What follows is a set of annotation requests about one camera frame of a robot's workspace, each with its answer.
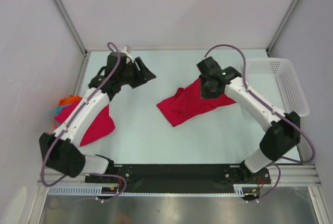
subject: red cloth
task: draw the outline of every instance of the red cloth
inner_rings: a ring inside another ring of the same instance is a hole
[[[200,80],[197,79],[185,89],[178,88],[174,96],[161,101],[157,107],[171,125],[176,127],[196,115],[233,103],[236,102],[226,95],[216,99],[201,99]]]
[[[72,103],[71,105],[65,107],[62,109],[60,114],[58,114],[55,119],[59,123],[63,123],[69,115],[73,112],[73,110],[76,108],[76,106],[79,104],[80,101]],[[109,116],[109,105],[106,106],[104,109],[99,112],[99,114],[96,116],[95,120],[92,122],[90,127],[85,132],[82,141],[80,143],[80,146],[87,145],[89,143],[92,143],[99,138],[102,138],[109,133],[111,133],[115,129],[114,122],[112,118]]]

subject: light blue work surface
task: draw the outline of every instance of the light blue work surface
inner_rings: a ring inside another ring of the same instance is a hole
[[[199,76],[196,66],[206,51],[133,51],[157,78],[131,89],[122,87],[110,103],[116,129],[108,136],[80,147],[83,154],[99,154],[117,164],[240,163],[258,147],[264,136],[260,125],[239,104],[219,107],[173,128],[156,104],[187,87]],[[242,70],[234,50],[215,50],[220,66]],[[244,50],[247,58],[267,57],[265,50]],[[109,52],[92,52],[80,95],[106,65]],[[293,148],[287,157],[299,159]]]

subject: white plastic basket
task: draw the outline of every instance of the white plastic basket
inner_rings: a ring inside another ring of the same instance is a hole
[[[247,59],[246,78],[264,98],[290,113],[304,117],[310,113],[296,71],[287,59]]]

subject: metal frame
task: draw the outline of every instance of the metal frame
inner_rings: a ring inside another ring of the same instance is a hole
[[[272,49],[274,48],[277,40],[279,39],[279,37],[281,36],[283,30],[285,29],[288,21],[290,20],[292,14],[294,13],[295,9],[297,8],[297,5],[299,4],[300,0],[292,0],[291,4],[289,5],[280,25],[278,26],[269,46],[267,47],[267,55],[270,57],[271,56],[271,52]]]
[[[317,170],[314,165],[279,165],[281,169],[280,186],[321,186]],[[276,167],[269,167],[271,181],[273,186],[278,177]]]
[[[71,20],[71,18],[69,17],[67,10],[65,9],[63,3],[61,0],[52,0],[54,5],[56,6],[60,16],[62,17],[64,23],[66,24],[70,34],[72,35],[76,45],[78,46],[79,50],[81,51],[81,53],[83,55],[85,55],[87,53],[83,42],[81,41],[81,38],[73,24],[73,21]]]
[[[333,217],[327,207],[323,188],[309,187],[309,192],[319,224],[333,223]]]
[[[31,214],[28,217],[27,221],[25,221],[24,223],[38,224],[40,222],[47,197],[47,192],[48,188],[44,187],[43,185],[38,186],[37,196],[35,198],[35,202],[33,203]]]

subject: white wall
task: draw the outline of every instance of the white wall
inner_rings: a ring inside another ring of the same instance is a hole
[[[86,48],[266,48],[292,0],[62,0]]]
[[[333,209],[333,0],[302,0],[272,56],[291,60],[310,106],[302,128],[317,149],[315,164]]]
[[[0,0],[0,219],[21,187],[31,198],[39,136],[74,87],[82,55],[52,0]]]

